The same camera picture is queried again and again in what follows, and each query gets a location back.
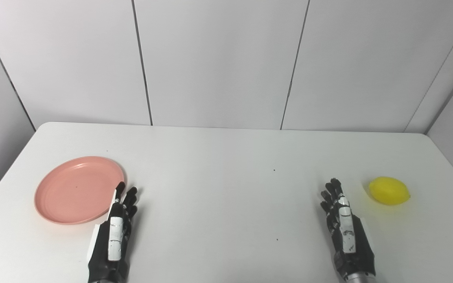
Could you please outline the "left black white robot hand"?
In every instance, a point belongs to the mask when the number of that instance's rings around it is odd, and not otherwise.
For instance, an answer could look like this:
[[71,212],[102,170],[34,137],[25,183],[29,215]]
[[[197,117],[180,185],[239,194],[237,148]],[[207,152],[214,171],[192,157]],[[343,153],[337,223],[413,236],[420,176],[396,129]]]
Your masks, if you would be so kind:
[[129,264],[125,257],[137,212],[137,188],[127,192],[125,188],[124,181],[117,185],[107,219],[94,229],[88,260],[89,283],[127,282]]

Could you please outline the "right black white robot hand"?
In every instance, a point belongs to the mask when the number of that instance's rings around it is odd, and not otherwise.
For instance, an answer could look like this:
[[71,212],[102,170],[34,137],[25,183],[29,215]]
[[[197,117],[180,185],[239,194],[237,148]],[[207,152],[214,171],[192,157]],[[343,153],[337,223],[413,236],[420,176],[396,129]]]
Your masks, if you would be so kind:
[[360,218],[352,212],[341,182],[333,178],[320,192],[321,208],[335,253],[333,262],[346,283],[375,283],[375,256]]

